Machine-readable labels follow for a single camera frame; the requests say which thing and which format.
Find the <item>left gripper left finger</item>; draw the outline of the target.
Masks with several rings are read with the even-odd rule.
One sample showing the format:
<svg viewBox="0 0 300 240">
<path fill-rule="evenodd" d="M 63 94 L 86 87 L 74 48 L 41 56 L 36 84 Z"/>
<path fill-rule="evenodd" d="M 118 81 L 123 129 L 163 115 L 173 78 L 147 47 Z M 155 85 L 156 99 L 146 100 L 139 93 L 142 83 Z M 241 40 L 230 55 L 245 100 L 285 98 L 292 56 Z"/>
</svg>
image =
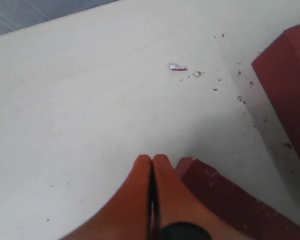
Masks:
<svg viewBox="0 0 300 240">
<path fill-rule="evenodd" d="M 110 200 L 63 240 L 147 240 L 151 221 L 152 159 L 139 155 Z"/>
</svg>

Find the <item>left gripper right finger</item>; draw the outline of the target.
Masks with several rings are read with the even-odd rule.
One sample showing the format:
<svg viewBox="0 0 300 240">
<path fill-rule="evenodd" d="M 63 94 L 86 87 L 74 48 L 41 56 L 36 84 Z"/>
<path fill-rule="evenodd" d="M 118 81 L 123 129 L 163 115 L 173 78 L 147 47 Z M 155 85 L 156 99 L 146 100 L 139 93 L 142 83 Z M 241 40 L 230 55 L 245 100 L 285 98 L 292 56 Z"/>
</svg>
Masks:
<svg viewBox="0 0 300 240">
<path fill-rule="evenodd" d="M 153 157 L 156 223 L 163 240 L 250 240 L 206 208 L 183 184 L 169 158 Z"/>
</svg>

